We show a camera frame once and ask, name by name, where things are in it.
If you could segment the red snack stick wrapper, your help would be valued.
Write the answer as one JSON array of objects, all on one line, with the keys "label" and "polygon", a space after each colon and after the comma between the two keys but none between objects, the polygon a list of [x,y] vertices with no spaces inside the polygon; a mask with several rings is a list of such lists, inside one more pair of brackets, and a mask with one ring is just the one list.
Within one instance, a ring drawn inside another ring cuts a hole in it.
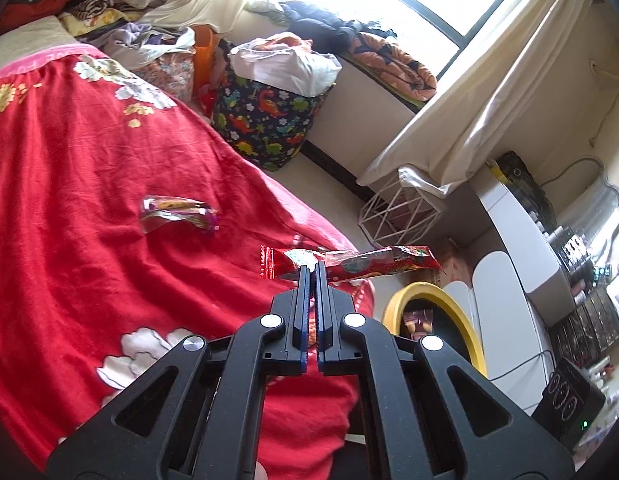
[{"label": "red snack stick wrapper", "polygon": [[303,266],[314,272],[321,264],[326,269],[327,280],[334,283],[442,269],[427,246],[387,246],[370,252],[261,247],[261,275],[269,280],[295,281]]}]

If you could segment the purple cookie snack wrapper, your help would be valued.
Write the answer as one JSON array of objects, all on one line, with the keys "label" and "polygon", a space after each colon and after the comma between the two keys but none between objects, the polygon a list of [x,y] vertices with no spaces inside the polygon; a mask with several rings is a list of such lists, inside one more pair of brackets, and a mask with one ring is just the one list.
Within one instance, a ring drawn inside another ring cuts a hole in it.
[{"label": "purple cookie snack wrapper", "polygon": [[199,230],[215,232],[218,229],[218,212],[201,200],[147,195],[140,204],[139,221],[144,234],[160,229],[170,222],[182,221]]}]

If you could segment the purple candy wrapper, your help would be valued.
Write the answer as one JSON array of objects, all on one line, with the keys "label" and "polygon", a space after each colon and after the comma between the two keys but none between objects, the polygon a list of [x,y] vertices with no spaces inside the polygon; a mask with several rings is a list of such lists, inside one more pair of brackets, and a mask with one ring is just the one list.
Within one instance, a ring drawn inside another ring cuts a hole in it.
[{"label": "purple candy wrapper", "polygon": [[410,338],[418,340],[433,333],[433,310],[407,311],[403,314],[403,322]]}]

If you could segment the yellow rimmed black trash bin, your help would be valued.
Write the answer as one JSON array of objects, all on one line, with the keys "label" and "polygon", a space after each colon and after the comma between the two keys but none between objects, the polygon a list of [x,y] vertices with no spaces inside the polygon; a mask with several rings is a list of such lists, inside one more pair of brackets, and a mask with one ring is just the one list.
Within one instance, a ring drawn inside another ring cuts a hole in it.
[{"label": "yellow rimmed black trash bin", "polygon": [[403,322],[407,311],[432,309],[433,333],[450,344],[477,370],[487,376],[487,366],[479,334],[470,318],[450,294],[433,284],[416,282],[395,292],[384,309],[381,322],[394,335],[411,339]]}]

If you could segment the white chair back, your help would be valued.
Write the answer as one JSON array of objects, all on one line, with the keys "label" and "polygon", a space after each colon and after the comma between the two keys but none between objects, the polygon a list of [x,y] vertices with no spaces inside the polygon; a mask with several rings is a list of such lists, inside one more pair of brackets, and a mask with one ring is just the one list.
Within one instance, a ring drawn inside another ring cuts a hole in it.
[{"label": "white chair back", "polygon": [[491,252],[469,283],[443,287],[479,337],[486,376],[526,414],[532,414],[555,368],[541,319],[527,300],[515,267],[504,252]]}]

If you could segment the black electronic device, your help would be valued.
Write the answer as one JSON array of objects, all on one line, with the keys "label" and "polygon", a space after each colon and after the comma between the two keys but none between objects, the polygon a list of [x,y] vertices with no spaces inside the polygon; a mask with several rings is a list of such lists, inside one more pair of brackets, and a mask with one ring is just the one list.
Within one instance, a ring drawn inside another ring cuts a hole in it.
[{"label": "black electronic device", "polygon": [[562,358],[531,417],[573,451],[604,406],[601,390],[580,368]]}]

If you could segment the white desk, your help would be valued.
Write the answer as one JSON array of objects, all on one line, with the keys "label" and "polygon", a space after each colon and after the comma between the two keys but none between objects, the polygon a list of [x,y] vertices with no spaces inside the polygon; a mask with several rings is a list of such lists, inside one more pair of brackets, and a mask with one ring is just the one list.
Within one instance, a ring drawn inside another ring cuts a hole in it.
[{"label": "white desk", "polygon": [[483,167],[470,184],[512,260],[522,288],[547,327],[575,309],[556,253],[509,188]]}]

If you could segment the red floral bed blanket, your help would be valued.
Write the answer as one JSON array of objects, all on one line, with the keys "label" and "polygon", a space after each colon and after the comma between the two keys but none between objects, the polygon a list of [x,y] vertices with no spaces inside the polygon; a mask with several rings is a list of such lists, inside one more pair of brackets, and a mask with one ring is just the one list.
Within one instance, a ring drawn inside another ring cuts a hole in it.
[{"label": "red floral bed blanket", "polygon": [[[201,200],[206,232],[142,233],[147,195]],[[55,18],[0,36],[0,479],[52,450],[168,350],[264,314],[262,246],[349,239],[197,113]]]}]

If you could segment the cream window curtain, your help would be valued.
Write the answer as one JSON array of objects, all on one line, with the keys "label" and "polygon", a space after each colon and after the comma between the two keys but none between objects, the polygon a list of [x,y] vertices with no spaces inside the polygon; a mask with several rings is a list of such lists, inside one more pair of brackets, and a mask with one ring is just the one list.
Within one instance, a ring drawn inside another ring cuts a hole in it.
[{"label": "cream window curtain", "polygon": [[[288,0],[166,0],[145,21],[208,25],[239,44],[276,32],[260,10],[280,1]],[[396,30],[398,45],[437,79],[435,95],[419,106],[344,61],[305,154],[360,186],[410,164],[449,192],[483,165],[537,95],[593,0],[296,1]]]}]

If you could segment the dinosaur print laundry basket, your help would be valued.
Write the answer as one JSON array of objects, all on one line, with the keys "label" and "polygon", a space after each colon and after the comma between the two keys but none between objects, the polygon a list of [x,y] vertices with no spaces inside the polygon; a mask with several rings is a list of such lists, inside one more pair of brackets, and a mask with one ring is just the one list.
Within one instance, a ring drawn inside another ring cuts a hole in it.
[{"label": "dinosaur print laundry basket", "polygon": [[211,122],[243,158],[277,171],[300,153],[327,91],[307,98],[255,80],[231,68],[222,76]]}]

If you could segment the orange patterned folded quilt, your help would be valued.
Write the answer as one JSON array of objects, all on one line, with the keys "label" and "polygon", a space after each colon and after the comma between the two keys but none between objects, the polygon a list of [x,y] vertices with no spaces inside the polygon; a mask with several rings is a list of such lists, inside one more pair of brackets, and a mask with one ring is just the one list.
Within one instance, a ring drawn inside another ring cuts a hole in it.
[{"label": "orange patterned folded quilt", "polygon": [[436,95],[436,76],[394,41],[360,32],[349,45],[347,55],[384,88],[411,104],[423,105]]}]

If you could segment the floral fabric bag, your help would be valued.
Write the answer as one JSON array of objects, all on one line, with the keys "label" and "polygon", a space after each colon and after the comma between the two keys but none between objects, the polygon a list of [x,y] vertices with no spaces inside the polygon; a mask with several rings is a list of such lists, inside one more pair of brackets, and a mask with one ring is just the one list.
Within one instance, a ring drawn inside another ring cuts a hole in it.
[{"label": "floral fabric bag", "polygon": [[194,54],[190,51],[165,53],[135,70],[134,74],[170,96],[188,102],[194,88]]}]

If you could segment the white clothes in basket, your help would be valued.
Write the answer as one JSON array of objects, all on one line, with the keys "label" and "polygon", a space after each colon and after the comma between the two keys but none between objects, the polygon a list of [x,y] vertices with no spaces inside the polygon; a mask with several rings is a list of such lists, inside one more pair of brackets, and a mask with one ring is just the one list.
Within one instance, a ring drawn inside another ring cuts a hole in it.
[{"label": "white clothes in basket", "polygon": [[333,54],[314,51],[311,40],[293,32],[239,44],[229,50],[228,59],[237,76],[305,98],[330,89],[342,70]]}]

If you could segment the orange plastic bag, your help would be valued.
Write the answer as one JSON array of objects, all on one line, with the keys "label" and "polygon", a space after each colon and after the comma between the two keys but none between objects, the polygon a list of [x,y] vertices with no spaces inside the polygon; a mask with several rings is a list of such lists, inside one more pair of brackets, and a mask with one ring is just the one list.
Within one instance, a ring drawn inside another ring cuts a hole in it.
[{"label": "orange plastic bag", "polygon": [[215,50],[220,38],[209,25],[196,25],[192,30],[195,32],[195,78],[192,95],[198,96],[201,88],[210,82]]}]

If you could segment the dark blue jacket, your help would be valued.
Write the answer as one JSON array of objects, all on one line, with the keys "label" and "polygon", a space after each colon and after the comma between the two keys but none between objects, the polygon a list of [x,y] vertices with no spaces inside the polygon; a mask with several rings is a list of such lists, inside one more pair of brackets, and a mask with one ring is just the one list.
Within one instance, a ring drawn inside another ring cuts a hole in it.
[{"label": "dark blue jacket", "polygon": [[342,20],[337,14],[305,2],[284,1],[279,6],[289,23],[288,31],[304,40],[311,40],[314,50],[320,53],[340,54],[349,50],[361,32],[381,38],[397,37],[393,29],[385,29],[379,22]]}]

